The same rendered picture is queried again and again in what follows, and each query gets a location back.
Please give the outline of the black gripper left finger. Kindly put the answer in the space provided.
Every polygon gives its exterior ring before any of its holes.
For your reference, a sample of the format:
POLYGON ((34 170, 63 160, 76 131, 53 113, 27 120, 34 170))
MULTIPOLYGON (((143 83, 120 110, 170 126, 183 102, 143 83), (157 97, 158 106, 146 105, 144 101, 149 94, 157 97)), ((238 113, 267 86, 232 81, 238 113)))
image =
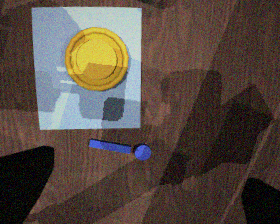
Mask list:
POLYGON ((0 157, 0 224, 23 224, 54 172, 54 147, 0 157))

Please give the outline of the light blue rectangular mat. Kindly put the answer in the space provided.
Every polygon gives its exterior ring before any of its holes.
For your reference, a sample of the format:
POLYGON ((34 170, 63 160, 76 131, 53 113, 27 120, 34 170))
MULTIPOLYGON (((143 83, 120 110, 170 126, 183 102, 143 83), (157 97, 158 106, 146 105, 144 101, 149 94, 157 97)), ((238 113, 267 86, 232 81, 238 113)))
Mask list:
POLYGON ((40 129, 140 128, 141 8, 31 7, 40 129), (107 28, 127 45, 127 71, 93 91, 68 76, 65 49, 89 27, 107 28))

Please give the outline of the yellow round plate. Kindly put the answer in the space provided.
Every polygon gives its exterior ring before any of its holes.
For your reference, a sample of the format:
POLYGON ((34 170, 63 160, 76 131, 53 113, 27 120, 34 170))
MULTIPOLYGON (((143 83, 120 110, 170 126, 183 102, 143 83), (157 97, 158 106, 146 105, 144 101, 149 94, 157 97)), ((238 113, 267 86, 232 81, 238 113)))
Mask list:
POLYGON ((65 49, 68 76, 79 87, 103 91, 113 87, 127 71, 127 45, 107 28, 77 32, 65 49))

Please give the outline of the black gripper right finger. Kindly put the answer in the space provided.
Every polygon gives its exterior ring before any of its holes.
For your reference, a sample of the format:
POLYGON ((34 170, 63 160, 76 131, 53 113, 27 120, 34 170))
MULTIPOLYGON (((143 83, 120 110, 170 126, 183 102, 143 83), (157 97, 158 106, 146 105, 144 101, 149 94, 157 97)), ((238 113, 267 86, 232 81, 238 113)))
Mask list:
POLYGON ((272 185, 248 179, 241 201, 248 224, 280 224, 280 190, 272 185))

